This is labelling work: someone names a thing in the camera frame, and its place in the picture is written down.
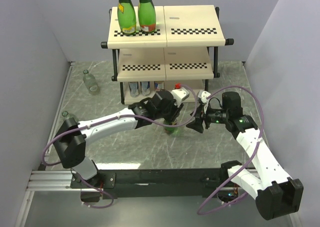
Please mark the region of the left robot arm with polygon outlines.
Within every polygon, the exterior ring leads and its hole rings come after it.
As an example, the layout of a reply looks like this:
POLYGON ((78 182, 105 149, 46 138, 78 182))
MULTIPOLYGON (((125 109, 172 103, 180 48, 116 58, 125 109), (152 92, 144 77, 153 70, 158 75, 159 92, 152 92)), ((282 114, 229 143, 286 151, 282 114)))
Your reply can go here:
POLYGON ((73 169, 88 188, 96 187, 100 175, 94 162, 86 156, 86 147, 92 143, 124 131, 151 125, 158 119, 174 121, 184 106, 189 92, 183 88, 160 90, 153 97, 133 103, 104 117, 75 122, 64 121, 54 139, 54 148, 65 169, 73 169))

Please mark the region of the green Perrier bottle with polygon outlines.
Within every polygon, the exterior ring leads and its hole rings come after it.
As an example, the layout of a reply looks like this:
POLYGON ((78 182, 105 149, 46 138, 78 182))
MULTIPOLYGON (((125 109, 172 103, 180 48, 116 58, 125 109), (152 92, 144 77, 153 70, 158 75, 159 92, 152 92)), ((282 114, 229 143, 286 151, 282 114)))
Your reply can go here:
POLYGON ((130 36, 136 33, 136 12, 131 0, 118 0, 117 19, 120 31, 130 36))

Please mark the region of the silver energy drink can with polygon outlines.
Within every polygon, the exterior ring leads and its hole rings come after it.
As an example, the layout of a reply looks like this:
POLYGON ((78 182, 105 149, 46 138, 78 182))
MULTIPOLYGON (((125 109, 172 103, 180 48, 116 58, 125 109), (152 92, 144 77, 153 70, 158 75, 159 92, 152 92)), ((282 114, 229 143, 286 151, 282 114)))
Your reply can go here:
POLYGON ((141 86, 141 94, 143 96, 149 96, 151 94, 151 87, 150 87, 150 82, 149 81, 141 81, 140 82, 141 86))

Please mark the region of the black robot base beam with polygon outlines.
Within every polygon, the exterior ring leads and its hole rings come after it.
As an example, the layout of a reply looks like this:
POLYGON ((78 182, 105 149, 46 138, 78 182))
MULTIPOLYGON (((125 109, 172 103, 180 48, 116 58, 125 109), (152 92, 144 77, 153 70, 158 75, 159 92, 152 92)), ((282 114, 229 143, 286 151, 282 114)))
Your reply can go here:
POLYGON ((115 199, 208 197, 227 179, 221 168, 99 170, 89 183, 115 199))

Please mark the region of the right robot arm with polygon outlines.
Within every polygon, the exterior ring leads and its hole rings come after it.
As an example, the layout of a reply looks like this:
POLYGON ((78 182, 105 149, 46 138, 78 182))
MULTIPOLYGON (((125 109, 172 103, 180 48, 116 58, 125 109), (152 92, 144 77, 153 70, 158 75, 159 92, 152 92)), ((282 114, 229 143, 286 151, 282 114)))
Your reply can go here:
POLYGON ((211 108, 209 96, 207 91, 198 92, 199 105, 194 121, 187 127, 203 133, 210 124, 224 124, 249 156, 258 174, 255 176, 249 172, 246 164, 229 161, 220 167, 221 184, 230 187, 234 183, 241 187, 254 199, 265 220, 298 212, 304 186, 298 178, 293 179, 273 156, 256 122, 243 113, 240 95, 234 91, 224 92, 219 109, 211 108))

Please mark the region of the blue energy drink can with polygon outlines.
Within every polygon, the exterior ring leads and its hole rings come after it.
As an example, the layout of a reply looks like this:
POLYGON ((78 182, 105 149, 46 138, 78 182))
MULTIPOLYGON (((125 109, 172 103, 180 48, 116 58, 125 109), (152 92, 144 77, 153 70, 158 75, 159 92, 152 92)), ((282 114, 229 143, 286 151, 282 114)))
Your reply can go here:
POLYGON ((154 82, 154 90, 156 92, 164 90, 165 89, 165 82, 164 81, 155 81, 154 82))

